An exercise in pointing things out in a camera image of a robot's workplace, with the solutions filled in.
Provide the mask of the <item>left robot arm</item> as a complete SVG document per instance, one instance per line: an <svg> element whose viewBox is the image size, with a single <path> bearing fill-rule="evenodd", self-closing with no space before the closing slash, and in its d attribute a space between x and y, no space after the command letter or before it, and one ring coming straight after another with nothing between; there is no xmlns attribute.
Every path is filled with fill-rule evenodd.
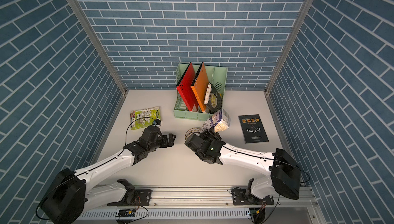
<svg viewBox="0 0 394 224"><path fill-rule="evenodd" d="M126 179L100 186L115 173L134 166L149 153L174 145L176 136L164 135L158 126L148 126L141 137L126 144L114 155L75 171L66 168L59 172L37 206L46 220L55 224L71 224L81 214L103 206L144 206L135 186Z"/></svg>

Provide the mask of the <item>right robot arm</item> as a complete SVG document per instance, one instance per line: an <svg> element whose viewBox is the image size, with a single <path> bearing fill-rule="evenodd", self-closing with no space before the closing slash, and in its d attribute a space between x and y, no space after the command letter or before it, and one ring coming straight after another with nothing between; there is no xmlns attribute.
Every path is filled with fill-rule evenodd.
<svg viewBox="0 0 394 224"><path fill-rule="evenodd" d="M243 194L252 204L275 192L288 199L299 199L302 169L283 149L272 153L245 150L225 143L212 129L190 129L185 134L185 145L210 165L232 165L259 173L259 178L249 180Z"/></svg>

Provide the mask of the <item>white oats bag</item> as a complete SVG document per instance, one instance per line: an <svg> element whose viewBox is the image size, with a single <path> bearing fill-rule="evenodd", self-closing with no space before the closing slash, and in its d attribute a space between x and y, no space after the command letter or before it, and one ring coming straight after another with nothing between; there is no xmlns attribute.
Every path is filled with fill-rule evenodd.
<svg viewBox="0 0 394 224"><path fill-rule="evenodd" d="M225 131L229 129L230 122L231 119L229 114L224 109L220 109L204 122L202 130L213 128L216 133Z"/></svg>

